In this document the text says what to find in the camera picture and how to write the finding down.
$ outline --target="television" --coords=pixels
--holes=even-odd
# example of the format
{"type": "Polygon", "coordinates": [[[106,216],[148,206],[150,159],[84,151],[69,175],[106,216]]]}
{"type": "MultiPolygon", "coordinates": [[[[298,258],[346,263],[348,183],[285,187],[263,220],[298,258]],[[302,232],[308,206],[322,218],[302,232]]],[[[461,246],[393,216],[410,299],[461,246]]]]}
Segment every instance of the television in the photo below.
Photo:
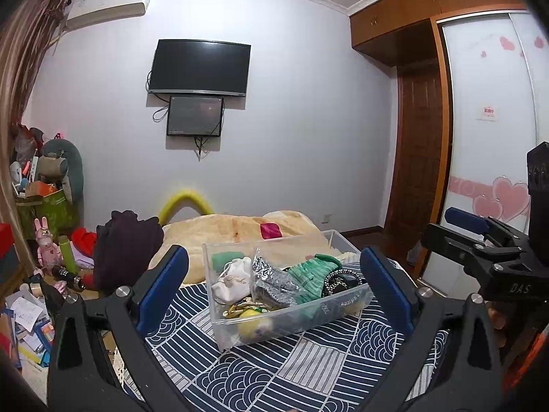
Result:
{"type": "Polygon", "coordinates": [[[250,45],[204,40],[159,40],[149,93],[246,96],[250,45]]]}
{"type": "Polygon", "coordinates": [[[170,97],[168,136],[219,137],[223,120],[223,98],[199,95],[170,97]]]}

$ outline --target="brown curtain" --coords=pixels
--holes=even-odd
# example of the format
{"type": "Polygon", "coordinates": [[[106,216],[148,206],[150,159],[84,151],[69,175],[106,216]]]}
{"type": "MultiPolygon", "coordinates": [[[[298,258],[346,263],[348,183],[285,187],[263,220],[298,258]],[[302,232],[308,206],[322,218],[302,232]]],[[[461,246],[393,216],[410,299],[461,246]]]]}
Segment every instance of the brown curtain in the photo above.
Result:
{"type": "Polygon", "coordinates": [[[23,236],[9,173],[12,127],[21,122],[46,47],[67,0],[24,0],[0,31],[0,222],[12,225],[19,260],[31,271],[34,256],[23,236]]]}

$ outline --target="green fabric box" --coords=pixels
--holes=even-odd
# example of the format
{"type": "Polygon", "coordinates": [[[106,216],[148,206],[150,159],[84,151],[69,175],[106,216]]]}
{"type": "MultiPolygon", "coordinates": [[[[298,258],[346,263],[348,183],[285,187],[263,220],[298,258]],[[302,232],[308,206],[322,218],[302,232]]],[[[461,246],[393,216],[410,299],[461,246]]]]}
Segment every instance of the green fabric box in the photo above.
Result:
{"type": "Polygon", "coordinates": [[[48,196],[36,195],[29,198],[17,198],[15,205],[27,240],[36,239],[35,218],[46,217],[48,219],[48,229],[55,240],[57,240],[60,231],[67,232],[76,228],[80,220],[78,206],[69,203],[63,190],[48,196]]]}

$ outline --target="beige blanket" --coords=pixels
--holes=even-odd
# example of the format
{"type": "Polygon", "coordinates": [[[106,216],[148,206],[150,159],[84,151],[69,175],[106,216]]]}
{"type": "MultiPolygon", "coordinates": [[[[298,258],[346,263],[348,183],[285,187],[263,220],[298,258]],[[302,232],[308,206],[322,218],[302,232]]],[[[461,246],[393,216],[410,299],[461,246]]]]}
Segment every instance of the beige blanket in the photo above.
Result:
{"type": "MultiPolygon", "coordinates": [[[[276,223],[283,237],[298,236],[319,232],[309,218],[295,211],[277,211],[263,217],[238,217],[233,215],[212,214],[179,221],[164,226],[164,243],[152,258],[149,269],[154,268],[170,246],[178,244],[189,253],[189,272],[184,283],[199,283],[205,279],[202,243],[243,243],[262,240],[260,224],[276,223]]],[[[287,264],[305,261],[310,254],[330,251],[328,242],[321,234],[313,234],[307,243],[298,243],[288,250],[291,255],[274,258],[287,264]]]]}

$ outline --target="pink bunny toy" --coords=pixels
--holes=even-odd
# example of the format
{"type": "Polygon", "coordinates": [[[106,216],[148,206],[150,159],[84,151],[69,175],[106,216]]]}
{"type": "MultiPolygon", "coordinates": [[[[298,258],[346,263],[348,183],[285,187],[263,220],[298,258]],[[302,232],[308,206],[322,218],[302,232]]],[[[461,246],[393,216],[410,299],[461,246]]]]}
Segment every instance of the pink bunny toy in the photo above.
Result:
{"type": "Polygon", "coordinates": [[[42,217],[40,220],[35,218],[36,242],[38,243],[38,263],[47,271],[51,272],[54,265],[60,265],[61,250],[53,243],[53,236],[48,229],[48,219],[42,217]]]}

